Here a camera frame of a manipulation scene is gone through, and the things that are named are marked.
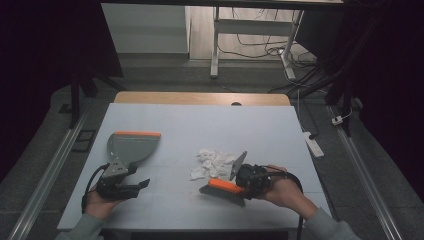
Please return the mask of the grey dustpan with orange edge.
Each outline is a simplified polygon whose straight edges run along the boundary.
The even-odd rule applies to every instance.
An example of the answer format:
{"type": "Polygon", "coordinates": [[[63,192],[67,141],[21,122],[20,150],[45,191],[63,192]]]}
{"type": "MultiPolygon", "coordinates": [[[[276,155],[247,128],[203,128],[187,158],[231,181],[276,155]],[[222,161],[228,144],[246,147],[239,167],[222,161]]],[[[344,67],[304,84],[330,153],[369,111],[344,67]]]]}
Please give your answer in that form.
{"type": "Polygon", "coordinates": [[[129,167],[148,158],[159,145],[159,132],[117,131],[108,139],[107,152],[111,162],[129,167]]]}

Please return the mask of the aluminium floor rail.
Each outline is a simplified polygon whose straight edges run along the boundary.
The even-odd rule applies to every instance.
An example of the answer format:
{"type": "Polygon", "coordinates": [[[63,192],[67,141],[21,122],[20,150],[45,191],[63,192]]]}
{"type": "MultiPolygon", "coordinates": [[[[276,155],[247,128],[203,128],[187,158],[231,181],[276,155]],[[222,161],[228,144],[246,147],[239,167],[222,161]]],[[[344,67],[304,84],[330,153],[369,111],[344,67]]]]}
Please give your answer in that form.
{"type": "Polygon", "coordinates": [[[84,111],[74,127],[66,131],[57,151],[50,160],[7,240],[26,240],[87,117],[88,112],[84,111]]]}
{"type": "Polygon", "coordinates": [[[381,196],[353,139],[347,136],[341,125],[334,125],[334,128],[336,129],[341,142],[347,151],[367,197],[375,210],[376,216],[382,226],[386,238],[388,240],[404,240],[389,207],[381,196]]]}

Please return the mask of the black metal stand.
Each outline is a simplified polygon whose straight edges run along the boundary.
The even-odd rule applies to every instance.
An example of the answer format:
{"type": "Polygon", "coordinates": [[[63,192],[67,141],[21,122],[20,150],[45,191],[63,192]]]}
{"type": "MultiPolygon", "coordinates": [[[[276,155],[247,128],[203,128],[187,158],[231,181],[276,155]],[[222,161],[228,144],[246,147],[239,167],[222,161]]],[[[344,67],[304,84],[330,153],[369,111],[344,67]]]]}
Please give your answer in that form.
{"type": "Polygon", "coordinates": [[[353,96],[355,64],[377,24],[378,21],[375,18],[370,18],[366,23],[357,25],[357,34],[347,44],[347,47],[351,47],[351,49],[343,52],[345,59],[341,62],[337,71],[329,75],[325,80],[313,84],[299,95],[300,98],[304,98],[326,86],[330,86],[329,92],[324,97],[325,103],[327,105],[336,105],[340,99],[343,99],[340,126],[348,137],[351,136],[349,117],[352,113],[351,98],[353,96]]]}
{"type": "Polygon", "coordinates": [[[98,94],[94,79],[99,79],[117,91],[126,91],[123,85],[92,68],[77,68],[71,77],[70,129],[75,128],[80,119],[80,91],[83,91],[89,98],[95,98],[98,94]]]}

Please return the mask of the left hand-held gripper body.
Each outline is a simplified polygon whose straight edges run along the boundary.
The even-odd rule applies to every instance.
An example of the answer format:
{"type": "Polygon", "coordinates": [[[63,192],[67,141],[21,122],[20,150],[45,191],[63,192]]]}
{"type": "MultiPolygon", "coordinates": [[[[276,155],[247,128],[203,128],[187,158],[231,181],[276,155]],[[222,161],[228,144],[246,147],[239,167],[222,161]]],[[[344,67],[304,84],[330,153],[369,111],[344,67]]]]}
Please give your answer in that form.
{"type": "Polygon", "coordinates": [[[123,185],[123,180],[132,174],[128,173],[125,164],[114,161],[110,163],[104,173],[100,176],[97,184],[97,193],[105,200],[126,200],[136,198],[140,190],[135,190],[135,185],[123,185]]]}

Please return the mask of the person's left hand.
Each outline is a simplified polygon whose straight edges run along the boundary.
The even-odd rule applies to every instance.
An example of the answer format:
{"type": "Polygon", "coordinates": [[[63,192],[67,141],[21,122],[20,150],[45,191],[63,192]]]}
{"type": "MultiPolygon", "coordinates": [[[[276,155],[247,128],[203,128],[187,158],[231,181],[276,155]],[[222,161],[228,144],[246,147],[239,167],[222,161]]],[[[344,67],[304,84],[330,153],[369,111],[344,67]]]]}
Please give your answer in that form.
{"type": "Polygon", "coordinates": [[[122,203],[122,200],[105,200],[96,190],[92,189],[87,194],[85,213],[96,219],[106,220],[120,203],[122,203]]]}

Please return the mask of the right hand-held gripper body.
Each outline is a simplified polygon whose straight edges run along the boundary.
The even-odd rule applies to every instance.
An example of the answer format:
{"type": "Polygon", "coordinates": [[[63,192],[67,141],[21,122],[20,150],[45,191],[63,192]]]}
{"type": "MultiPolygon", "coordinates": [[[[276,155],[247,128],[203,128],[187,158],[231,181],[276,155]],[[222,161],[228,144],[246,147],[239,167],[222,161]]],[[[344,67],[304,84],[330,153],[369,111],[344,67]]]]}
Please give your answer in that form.
{"type": "Polygon", "coordinates": [[[235,160],[229,180],[234,180],[235,184],[242,187],[244,191],[252,191],[256,198],[270,189],[271,179],[265,167],[245,164],[246,156],[247,152],[243,151],[235,160]]]}

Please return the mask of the person's right hand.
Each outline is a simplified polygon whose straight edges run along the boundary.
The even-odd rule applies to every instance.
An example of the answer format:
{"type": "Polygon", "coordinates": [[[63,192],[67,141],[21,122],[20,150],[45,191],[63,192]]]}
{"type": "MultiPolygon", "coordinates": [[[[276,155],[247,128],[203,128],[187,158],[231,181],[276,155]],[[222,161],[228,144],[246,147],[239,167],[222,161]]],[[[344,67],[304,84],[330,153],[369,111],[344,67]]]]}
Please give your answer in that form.
{"type": "Polygon", "coordinates": [[[301,192],[297,184],[283,176],[272,176],[271,188],[259,195],[258,199],[289,208],[305,220],[318,211],[318,207],[301,192]]]}

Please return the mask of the white power strip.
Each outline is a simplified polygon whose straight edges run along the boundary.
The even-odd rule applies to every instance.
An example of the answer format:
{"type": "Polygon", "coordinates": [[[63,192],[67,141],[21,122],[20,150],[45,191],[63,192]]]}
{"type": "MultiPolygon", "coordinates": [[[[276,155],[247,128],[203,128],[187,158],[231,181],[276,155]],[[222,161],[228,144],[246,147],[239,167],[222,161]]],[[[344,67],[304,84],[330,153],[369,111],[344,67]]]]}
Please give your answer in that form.
{"type": "Polygon", "coordinates": [[[312,155],[317,158],[323,157],[324,152],[318,145],[317,141],[315,140],[315,137],[310,132],[304,132],[303,136],[312,155]]]}

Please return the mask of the dark curtain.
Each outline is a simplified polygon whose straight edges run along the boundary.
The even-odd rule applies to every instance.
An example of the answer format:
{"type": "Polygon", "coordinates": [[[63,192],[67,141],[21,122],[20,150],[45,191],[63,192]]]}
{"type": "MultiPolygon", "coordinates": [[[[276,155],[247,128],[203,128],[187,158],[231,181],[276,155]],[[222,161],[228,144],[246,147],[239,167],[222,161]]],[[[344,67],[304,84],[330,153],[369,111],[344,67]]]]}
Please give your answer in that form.
{"type": "Polygon", "coordinates": [[[104,0],[0,0],[0,181],[77,68],[123,75],[104,0]]]}
{"type": "Polygon", "coordinates": [[[347,78],[360,119],[424,201],[424,0],[344,0],[350,11],[306,11],[296,41],[339,71],[377,17],[347,78]]]}

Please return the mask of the grey cabinet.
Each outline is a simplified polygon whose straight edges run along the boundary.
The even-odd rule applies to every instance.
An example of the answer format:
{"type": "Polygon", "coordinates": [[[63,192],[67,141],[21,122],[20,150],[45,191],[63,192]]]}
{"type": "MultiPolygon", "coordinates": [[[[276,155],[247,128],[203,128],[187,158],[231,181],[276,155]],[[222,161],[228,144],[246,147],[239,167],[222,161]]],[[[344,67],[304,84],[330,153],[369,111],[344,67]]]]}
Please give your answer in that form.
{"type": "Polygon", "coordinates": [[[189,52],[187,7],[102,3],[118,53],[189,52]]]}

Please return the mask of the white metal desk frame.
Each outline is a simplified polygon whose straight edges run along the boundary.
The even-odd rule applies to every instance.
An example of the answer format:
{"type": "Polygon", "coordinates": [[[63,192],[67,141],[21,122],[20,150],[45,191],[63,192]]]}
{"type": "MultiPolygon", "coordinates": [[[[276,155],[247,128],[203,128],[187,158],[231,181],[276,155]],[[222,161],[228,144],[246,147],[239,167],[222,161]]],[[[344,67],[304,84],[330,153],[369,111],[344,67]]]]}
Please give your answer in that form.
{"type": "Polygon", "coordinates": [[[242,35],[268,35],[281,36],[287,38],[287,44],[283,50],[278,50],[284,72],[289,80],[296,78],[292,63],[289,60],[291,47],[302,18],[302,10],[293,11],[293,19],[290,22],[267,21],[267,20],[244,20],[225,19],[220,17],[220,8],[215,7],[213,13],[213,48],[211,53],[210,77],[218,77],[218,42],[220,34],[242,34],[242,35]]]}

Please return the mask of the orange brush with grey bristles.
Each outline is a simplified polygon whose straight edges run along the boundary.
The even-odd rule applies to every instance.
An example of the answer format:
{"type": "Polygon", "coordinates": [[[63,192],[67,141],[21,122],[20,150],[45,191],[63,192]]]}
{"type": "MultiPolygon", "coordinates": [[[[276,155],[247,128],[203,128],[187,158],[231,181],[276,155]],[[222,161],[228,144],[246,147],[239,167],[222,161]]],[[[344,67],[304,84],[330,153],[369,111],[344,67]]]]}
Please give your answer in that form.
{"type": "Polygon", "coordinates": [[[229,181],[212,178],[205,186],[199,189],[199,192],[201,194],[227,200],[240,207],[246,206],[243,197],[244,189],[229,181]]]}

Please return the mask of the black rectangular floor frame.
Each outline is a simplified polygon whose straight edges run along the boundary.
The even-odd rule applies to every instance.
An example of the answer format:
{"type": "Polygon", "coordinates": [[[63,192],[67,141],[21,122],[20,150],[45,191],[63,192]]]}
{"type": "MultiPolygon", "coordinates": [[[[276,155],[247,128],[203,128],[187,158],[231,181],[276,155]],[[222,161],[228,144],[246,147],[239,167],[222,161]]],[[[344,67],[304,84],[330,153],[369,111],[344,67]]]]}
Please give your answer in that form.
{"type": "Polygon", "coordinates": [[[72,152],[87,153],[90,151],[96,137],[95,130],[81,130],[73,144],[72,152]]]}

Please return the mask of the group of white tissues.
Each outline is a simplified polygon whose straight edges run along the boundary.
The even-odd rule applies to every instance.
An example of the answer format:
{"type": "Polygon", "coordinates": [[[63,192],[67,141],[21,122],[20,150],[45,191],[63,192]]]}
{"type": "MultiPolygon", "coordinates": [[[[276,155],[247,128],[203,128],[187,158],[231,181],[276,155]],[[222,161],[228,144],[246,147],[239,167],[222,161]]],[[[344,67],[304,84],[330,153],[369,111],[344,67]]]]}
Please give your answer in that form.
{"type": "Polygon", "coordinates": [[[191,180],[205,178],[228,179],[232,165],[236,160],[235,155],[232,153],[212,149],[200,149],[196,158],[199,166],[190,171],[191,180]]]}

